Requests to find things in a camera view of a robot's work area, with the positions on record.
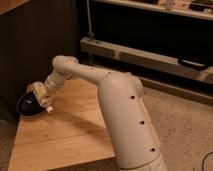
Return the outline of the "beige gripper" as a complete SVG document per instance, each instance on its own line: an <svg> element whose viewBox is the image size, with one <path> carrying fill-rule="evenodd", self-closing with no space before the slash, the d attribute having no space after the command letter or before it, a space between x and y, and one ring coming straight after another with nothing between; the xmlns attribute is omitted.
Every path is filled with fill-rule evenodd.
<svg viewBox="0 0 213 171"><path fill-rule="evenodd" d="M51 98L48 94L46 86L42 82L34 82L32 84L33 93L40 104L47 104Z"/></svg>

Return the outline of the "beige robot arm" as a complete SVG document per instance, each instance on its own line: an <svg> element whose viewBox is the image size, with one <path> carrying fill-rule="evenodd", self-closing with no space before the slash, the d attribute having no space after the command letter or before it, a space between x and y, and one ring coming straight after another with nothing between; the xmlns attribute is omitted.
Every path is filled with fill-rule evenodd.
<svg viewBox="0 0 213 171"><path fill-rule="evenodd" d="M39 105L52 110L52 96L71 76L97 86L100 110L120 171L168 171L141 104L143 85L130 73L83 65L74 57L53 59L53 71L32 84Z"/></svg>

